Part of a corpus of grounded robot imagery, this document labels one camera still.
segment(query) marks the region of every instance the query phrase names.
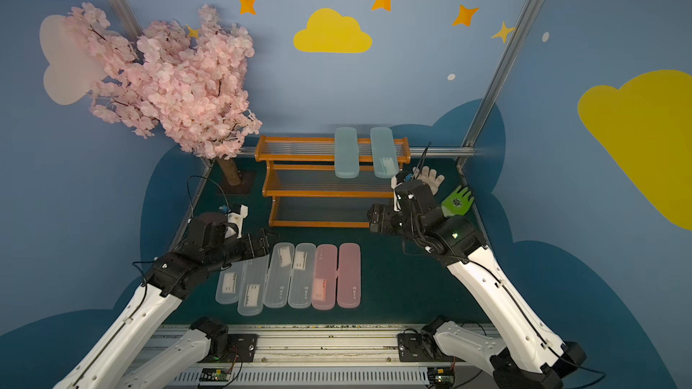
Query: white glove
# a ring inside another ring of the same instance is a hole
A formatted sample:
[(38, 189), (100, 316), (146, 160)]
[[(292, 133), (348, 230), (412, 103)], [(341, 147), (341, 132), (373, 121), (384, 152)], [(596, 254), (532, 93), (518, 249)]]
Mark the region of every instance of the white glove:
[(418, 168), (414, 167), (413, 177), (415, 177), (416, 179), (420, 179), (424, 184), (430, 186), (430, 190), (432, 191), (433, 195), (437, 194), (439, 185), (444, 181), (443, 175), (437, 175), (437, 170), (431, 170), (428, 166), (424, 166), (421, 169), (420, 175), (418, 174)]

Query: plastic case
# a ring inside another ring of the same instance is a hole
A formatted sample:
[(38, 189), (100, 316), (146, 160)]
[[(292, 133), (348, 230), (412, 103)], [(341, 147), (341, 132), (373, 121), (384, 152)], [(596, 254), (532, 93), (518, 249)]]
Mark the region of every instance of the plastic case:
[(286, 306), (289, 299), (290, 269), (293, 266), (295, 249), (296, 247), (288, 242), (279, 242), (274, 245), (264, 286), (264, 306), (270, 308)]
[(336, 303), (336, 246), (322, 244), (315, 254), (315, 275), (312, 283), (312, 306), (327, 311)]
[(315, 274), (316, 247), (313, 243), (299, 243), (293, 257), (290, 275), (289, 306), (307, 308), (312, 303), (312, 282)]
[(356, 128), (336, 128), (334, 133), (334, 173), (342, 179), (353, 179), (360, 173), (358, 133)]
[(353, 242), (339, 246), (336, 302), (342, 308), (360, 305), (360, 247)]
[(240, 287), (243, 282), (243, 267), (245, 263), (233, 263), (219, 274), (217, 285), (217, 302), (221, 305), (236, 303), (240, 297)]
[(238, 300), (238, 314), (255, 316), (264, 307), (264, 279), (269, 267), (269, 255), (244, 261), (243, 282)]
[(375, 175), (389, 179), (399, 172), (396, 158), (394, 135), (389, 128), (372, 128), (370, 130), (370, 145), (372, 146), (372, 165)]

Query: white cloud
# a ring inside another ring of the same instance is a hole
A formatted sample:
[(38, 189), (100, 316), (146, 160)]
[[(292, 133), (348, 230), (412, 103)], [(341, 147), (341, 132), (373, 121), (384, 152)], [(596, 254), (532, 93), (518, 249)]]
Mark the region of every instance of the white cloud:
[(82, 99), (95, 80), (106, 78), (103, 66), (79, 48), (66, 32), (62, 15), (49, 15), (41, 23), (41, 49), (48, 60), (44, 87), (63, 106)]

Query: orange star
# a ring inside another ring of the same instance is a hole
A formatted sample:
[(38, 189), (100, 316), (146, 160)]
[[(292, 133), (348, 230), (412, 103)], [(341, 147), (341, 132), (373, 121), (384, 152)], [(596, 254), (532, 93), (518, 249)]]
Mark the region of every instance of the orange star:
[(240, 13), (255, 13), (255, 0), (240, 0)]
[(477, 10), (478, 8), (467, 9), (463, 7), (463, 4), (459, 5), (459, 16), (456, 20), (454, 20), (452, 25), (456, 26), (457, 24), (465, 24), (467, 26), (471, 26), (471, 18)]
[(375, 0), (375, 4), (372, 5), (372, 10), (374, 11), (380, 8), (392, 11), (392, 0)]

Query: yellow star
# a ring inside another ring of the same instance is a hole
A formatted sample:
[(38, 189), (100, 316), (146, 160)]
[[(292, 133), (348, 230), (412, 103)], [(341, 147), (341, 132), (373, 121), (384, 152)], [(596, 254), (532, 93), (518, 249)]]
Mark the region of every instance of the yellow star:
[(510, 27), (507, 29), (507, 26), (505, 26), (505, 22), (502, 22), (502, 29), (497, 32), (496, 34), (492, 35), (491, 38), (502, 38), (502, 43), (505, 44), (507, 42), (507, 35), (509, 35), (509, 32), (513, 31), (514, 28)]
[(240, 13), (255, 13), (255, 0), (240, 0)]
[(477, 10), (478, 8), (467, 9), (463, 7), (463, 4), (459, 5), (459, 16), (456, 20), (454, 20), (452, 25), (456, 26), (457, 24), (465, 24), (467, 26), (471, 26), (471, 18)]
[(187, 35), (188, 38), (199, 39), (199, 30), (195, 30), (195, 29), (191, 28), (190, 26), (187, 26), (187, 30), (190, 31), (190, 33)]
[(380, 8), (392, 11), (392, 0), (375, 0), (375, 4), (372, 5), (372, 10), (374, 11)]

